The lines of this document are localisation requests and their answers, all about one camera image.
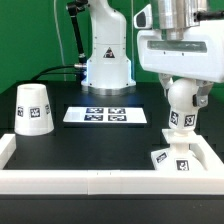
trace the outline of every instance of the black tabletop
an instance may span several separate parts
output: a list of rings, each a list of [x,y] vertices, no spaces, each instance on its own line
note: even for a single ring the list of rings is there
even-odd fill
[[[55,129],[43,136],[16,135],[17,149],[5,170],[153,170],[150,152],[168,146],[161,130],[168,128],[170,108],[159,83],[137,83],[134,93],[122,96],[84,93],[75,82],[43,83]],[[14,133],[19,84],[0,95],[1,136]],[[141,107],[147,124],[65,123],[69,106]],[[222,161],[223,110],[224,104],[210,95],[195,129]],[[221,223],[223,199],[212,195],[5,195],[0,197],[0,218],[3,223],[17,219],[24,223]]]

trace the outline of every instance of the robot logo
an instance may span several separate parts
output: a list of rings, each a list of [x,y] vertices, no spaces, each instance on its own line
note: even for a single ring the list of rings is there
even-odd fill
[[[109,49],[107,50],[107,52],[105,53],[105,55],[103,56],[104,58],[115,58],[114,57],[114,53],[111,50],[111,48],[109,47]]]
[[[195,115],[188,115],[185,117],[184,127],[194,126]]]
[[[172,111],[170,116],[170,122],[175,125],[178,125],[178,119],[179,119],[179,114]]]

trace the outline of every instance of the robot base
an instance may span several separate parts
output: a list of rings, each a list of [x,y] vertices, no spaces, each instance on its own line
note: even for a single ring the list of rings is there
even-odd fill
[[[97,95],[104,95],[104,96],[117,96],[123,95],[126,93],[133,93],[135,92],[136,86],[127,86],[121,89],[103,89],[103,88],[95,88],[91,86],[82,86],[82,90],[85,92],[90,92]]]
[[[156,170],[215,170],[223,165],[204,138],[193,131],[186,136],[176,136],[174,130],[164,129],[163,134],[170,148],[151,153]]]

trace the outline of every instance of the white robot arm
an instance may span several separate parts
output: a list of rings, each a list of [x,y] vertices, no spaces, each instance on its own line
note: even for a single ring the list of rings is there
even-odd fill
[[[189,150],[199,143],[193,132],[199,108],[213,82],[224,82],[224,21],[217,20],[224,12],[207,8],[206,0],[151,0],[134,18],[142,68],[159,73],[171,105],[171,129],[163,130],[170,148],[151,154],[158,170],[207,168]],[[174,75],[182,78],[173,83]]]
[[[78,10],[88,6],[92,21],[92,56],[87,60],[84,91],[119,95],[133,91],[131,61],[126,56],[126,19],[107,0],[76,0]]]

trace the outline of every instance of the paper cup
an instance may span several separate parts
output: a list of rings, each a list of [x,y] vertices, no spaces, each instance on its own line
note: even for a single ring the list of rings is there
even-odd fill
[[[15,132],[36,136],[54,129],[46,86],[24,84],[17,88]]]

